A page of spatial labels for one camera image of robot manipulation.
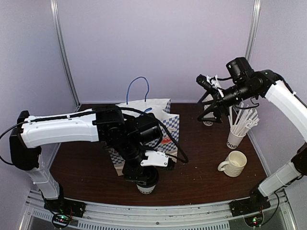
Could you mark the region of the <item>blue checkered paper bag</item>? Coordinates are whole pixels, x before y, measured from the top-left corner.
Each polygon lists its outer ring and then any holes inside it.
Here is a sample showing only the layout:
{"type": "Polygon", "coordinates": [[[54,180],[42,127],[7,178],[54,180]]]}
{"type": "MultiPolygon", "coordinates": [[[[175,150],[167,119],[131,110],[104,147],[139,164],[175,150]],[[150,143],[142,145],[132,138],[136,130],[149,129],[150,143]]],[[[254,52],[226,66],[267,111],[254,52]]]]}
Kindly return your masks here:
{"type": "MultiPolygon", "coordinates": [[[[137,77],[129,84],[126,94],[126,102],[116,104],[119,107],[133,108],[140,111],[143,111],[147,114],[152,113],[154,116],[160,120],[167,130],[170,132],[171,136],[178,142],[179,141],[179,115],[171,114],[171,99],[147,99],[149,93],[149,82],[145,77],[137,77]],[[142,100],[129,101],[129,92],[132,84],[138,80],[144,79],[147,84],[147,92],[142,100]]],[[[131,115],[133,117],[139,118],[143,115],[132,112],[132,111],[123,111],[124,115],[131,115]]],[[[177,156],[177,147],[172,142],[170,137],[167,135],[165,130],[160,126],[161,132],[156,130],[157,127],[154,127],[153,130],[147,130],[140,133],[142,137],[143,145],[149,146],[157,151],[171,154],[172,156],[177,156]]],[[[111,156],[111,160],[115,167],[115,170],[118,176],[122,176],[122,169],[125,163],[125,160],[117,153],[113,148],[108,149],[108,152],[111,156]]]]}

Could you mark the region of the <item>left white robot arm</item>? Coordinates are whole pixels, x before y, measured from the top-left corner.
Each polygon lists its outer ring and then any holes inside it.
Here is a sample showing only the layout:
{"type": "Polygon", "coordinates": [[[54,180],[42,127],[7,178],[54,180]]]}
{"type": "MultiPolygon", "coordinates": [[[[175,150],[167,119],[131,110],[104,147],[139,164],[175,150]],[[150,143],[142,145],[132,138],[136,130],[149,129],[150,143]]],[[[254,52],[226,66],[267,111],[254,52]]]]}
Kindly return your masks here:
{"type": "Polygon", "coordinates": [[[159,120],[153,114],[141,113],[134,117],[113,106],[49,117],[31,116],[23,111],[12,129],[9,144],[13,165],[26,171],[51,206],[64,213],[69,209],[69,202],[62,197],[59,183],[43,164],[43,145],[103,142],[124,159],[126,180],[136,183],[144,193],[157,184],[157,167],[168,165],[166,154],[146,147],[146,143],[161,136],[159,120]]]}

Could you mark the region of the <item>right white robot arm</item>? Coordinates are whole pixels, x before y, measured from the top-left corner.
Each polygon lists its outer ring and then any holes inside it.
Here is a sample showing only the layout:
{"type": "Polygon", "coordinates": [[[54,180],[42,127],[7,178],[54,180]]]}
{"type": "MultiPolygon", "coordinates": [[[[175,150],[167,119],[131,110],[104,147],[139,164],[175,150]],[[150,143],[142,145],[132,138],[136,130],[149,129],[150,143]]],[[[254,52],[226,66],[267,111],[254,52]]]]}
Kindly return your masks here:
{"type": "Polygon", "coordinates": [[[280,149],[286,150],[286,142],[294,140],[296,137],[287,128],[287,124],[292,124],[303,140],[307,139],[307,106],[294,90],[286,82],[282,74],[286,74],[294,83],[307,81],[306,76],[300,77],[303,67],[289,60],[263,59],[255,61],[261,70],[254,71],[244,57],[237,57],[227,63],[226,68],[230,74],[233,85],[227,89],[216,86],[216,81],[206,76],[199,75],[196,82],[203,87],[206,92],[203,97],[211,95],[212,100],[204,102],[207,108],[197,118],[200,122],[221,123],[221,114],[230,115],[228,108],[240,102],[262,97],[266,99],[274,108],[266,107],[266,118],[275,122],[274,131],[282,134],[280,141],[269,138],[272,144],[281,144],[280,149]]]}

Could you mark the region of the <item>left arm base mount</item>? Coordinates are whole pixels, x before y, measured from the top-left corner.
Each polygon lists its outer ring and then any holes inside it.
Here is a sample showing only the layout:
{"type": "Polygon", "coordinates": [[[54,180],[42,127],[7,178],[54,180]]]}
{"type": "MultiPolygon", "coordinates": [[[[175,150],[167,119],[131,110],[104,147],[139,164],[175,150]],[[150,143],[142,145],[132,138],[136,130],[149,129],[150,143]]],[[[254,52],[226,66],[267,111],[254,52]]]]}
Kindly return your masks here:
{"type": "Polygon", "coordinates": [[[57,229],[63,229],[70,225],[73,217],[82,218],[86,204],[69,199],[44,199],[44,208],[52,214],[51,223],[57,229]]]}

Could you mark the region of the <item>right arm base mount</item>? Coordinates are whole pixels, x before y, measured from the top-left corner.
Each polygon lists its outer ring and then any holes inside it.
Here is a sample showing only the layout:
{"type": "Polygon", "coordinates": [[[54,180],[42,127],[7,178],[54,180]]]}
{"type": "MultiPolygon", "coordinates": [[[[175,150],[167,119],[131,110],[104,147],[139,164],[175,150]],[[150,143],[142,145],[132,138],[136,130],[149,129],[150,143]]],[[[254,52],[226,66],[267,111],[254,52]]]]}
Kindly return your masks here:
{"type": "Polygon", "coordinates": [[[263,211],[271,207],[269,201],[260,204],[252,204],[250,198],[233,200],[229,203],[233,217],[243,216],[247,226],[256,228],[264,223],[263,211]]]}

